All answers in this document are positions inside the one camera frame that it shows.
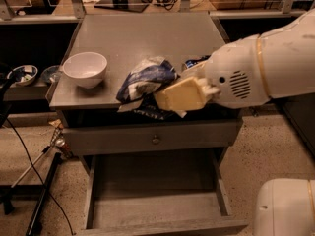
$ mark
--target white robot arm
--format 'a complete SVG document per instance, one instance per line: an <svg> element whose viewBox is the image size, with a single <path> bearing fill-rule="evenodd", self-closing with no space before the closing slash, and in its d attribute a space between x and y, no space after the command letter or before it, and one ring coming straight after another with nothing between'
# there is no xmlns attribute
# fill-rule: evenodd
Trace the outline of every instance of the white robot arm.
<svg viewBox="0 0 315 236"><path fill-rule="evenodd" d="M200 83L195 87L175 83L157 93L158 106L196 110L210 99L228 108L242 108L262 105L271 98L315 92L315 9L283 28L224 45L197 69L195 75L204 77ZM194 74L187 73L183 73L185 80ZM187 99L183 93L192 97Z"/></svg>

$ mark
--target white bowl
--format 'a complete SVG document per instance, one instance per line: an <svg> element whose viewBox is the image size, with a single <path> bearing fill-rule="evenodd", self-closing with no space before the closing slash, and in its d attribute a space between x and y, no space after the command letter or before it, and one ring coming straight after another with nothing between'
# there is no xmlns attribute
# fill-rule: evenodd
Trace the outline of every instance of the white bowl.
<svg viewBox="0 0 315 236"><path fill-rule="evenodd" d="M77 86L92 89L104 80L107 60L95 52L82 52L68 58L63 72Z"/></svg>
<svg viewBox="0 0 315 236"><path fill-rule="evenodd" d="M38 68L36 66L24 65L14 68L13 71L7 75L7 78L10 79L13 74L15 74L15 85L27 86L33 83L37 73Z"/></svg>

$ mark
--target cabinet top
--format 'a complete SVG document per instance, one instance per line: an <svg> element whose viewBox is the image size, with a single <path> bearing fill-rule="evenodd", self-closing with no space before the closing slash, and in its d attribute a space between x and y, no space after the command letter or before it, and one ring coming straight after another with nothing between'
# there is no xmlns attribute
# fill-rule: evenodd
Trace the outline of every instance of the cabinet top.
<svg viewBox="0 0 315 236"><path fill-rule="evenodd" d="M186 60L224 45L207 12L85 15L71 42L69 56L91 51L106 57L105 79L85 89L63 75L50 102L52 109L118 108L116 94L143 59L163 56L180 74Z"/></svg>

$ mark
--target drawer handle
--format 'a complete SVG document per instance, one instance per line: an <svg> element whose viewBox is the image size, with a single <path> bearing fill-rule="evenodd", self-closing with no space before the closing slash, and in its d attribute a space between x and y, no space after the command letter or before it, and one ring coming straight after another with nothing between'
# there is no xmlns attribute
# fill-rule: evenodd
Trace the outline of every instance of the drawer handle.
<svg viewBox="0 0 315 236"><path fill-rule="evenodd" d="M154 135L153 138L152 138L152 143L153 143L154 145L158 145L159 142L160 142L160 137L157 136L157 135Z"/></svg>

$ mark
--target speckled floor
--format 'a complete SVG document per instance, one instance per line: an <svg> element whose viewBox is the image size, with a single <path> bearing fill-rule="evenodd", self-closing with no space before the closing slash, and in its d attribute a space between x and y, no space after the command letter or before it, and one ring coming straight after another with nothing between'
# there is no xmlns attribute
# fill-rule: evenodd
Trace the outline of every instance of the speckled floor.
<svg viewBox="0 0 315 236"><path fill-rule="evenodd" d="M263 183L274 178L314 179L315 164L285 116L275 110L260 109L259 117L245 111L244 124L235 144L220 166L233 215L247 219L249 225L238 236L253 235L256 197ZM49 144L53 127L47 125L56 116L40 114L36 118L10 116L24 139L31 158L35 159ZM51 150L36 168L45 176L56 150ZM26 153L8 124L0 129L0 184L11 185L29 166ZM39 183L34 174L21 184ZM83 212L88 176L77 159L65 160L59 167L51 193L67 213L73 230L83 228ZM25 235L34 201L14 201L15 211L4 215L0 205L0 235ZM40 235L70 235L68 225L57 205L49 200L42 215Z"/></svg>

